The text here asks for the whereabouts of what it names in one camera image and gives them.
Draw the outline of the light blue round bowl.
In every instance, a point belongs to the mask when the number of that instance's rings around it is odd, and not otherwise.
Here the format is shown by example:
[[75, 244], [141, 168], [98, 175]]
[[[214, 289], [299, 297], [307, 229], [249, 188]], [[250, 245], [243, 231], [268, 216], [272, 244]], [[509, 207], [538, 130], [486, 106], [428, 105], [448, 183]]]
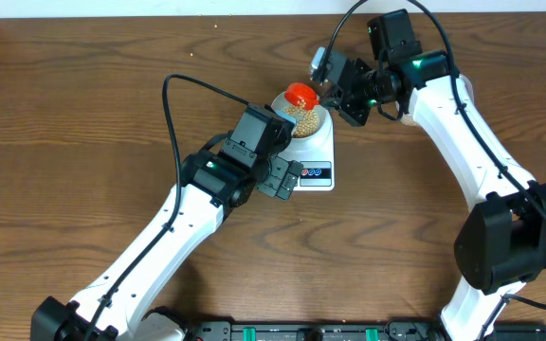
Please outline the light blue round bowl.
[[[294, 132], [294, 129], [295, 129], [295, 126], [296, 126], [296, 120], [292, 117], [290, 117], [289, 115], [285, 114], [282, 110], [289, 106], [290, 103], [283, 97], [283, 94], [284, 92], [280, 93], [279, 95], [277, 95], [275, 97], [275, 99], [273, 100], [272, 104], [271, 104], [271, 107], [272, 109], [274, 110], [274, 112], [279, 115], [280, 117], [284, 118], [284, 119], [287, 119], [289, 120], [290, 122], [292, 122], [294, 124], [294, 128], [292, 130], [292, 136], [293, 136], [293, 132]], [[320, 106], [320, 105], [317, 105], [314, 110], [317, 112], [318, 114], [318, 117], [319, 117], [319, 128], [318, 130], [313, 134], [313, 135], [316, 135], [318, 134], [321, 129], [324, 127], [324, 122], [325, 122], [325, 118], [326, 118], [326, 111]]]

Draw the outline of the red plastic measuring scoop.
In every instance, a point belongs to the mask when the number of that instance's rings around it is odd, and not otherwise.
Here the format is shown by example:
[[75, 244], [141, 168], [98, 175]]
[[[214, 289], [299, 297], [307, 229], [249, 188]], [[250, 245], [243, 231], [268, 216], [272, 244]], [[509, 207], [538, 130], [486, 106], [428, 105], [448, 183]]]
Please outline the red plastic measuring scoop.
[[313, 110], [319, 105], [317, 93], [304, 83], [291, 83], [285, 90], [283, 97], [293, 106], [306, 111]]

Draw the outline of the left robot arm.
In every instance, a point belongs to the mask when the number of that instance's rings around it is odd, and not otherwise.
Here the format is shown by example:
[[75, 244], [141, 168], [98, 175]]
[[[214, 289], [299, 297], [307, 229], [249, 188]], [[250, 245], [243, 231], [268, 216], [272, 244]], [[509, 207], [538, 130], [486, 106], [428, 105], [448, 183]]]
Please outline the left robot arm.
[[100, 277], [63, 304], [48, 297], [31, 318], [33, 340], [181, 340], [186, 331], [148, 310], [191, 252], [253, 190], [290, 197], [302, 165], [281, 158], [297, 121], [248, 105], [236, 128], [182, 162], [154, 218]]

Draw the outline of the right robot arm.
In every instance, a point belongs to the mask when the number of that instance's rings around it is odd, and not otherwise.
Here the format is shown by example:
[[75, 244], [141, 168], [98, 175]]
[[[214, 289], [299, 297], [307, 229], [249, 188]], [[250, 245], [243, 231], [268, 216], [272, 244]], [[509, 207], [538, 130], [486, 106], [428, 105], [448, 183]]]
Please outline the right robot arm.
[[317, 51], [311, 76], [328, 84], [320, 102], [355, 127], [392, 103], [397, 121], [431, 138], [469, 210], [454, 243], [461, 278], [441, 311], [437, 336], [483, 340], [505, 306], [546, 269], [546, 183], [523, 168], [486, 124], [449, 47], [425, 51], [403, 9], [372, 19], [367, 30], [375, 66], [329, 45]]

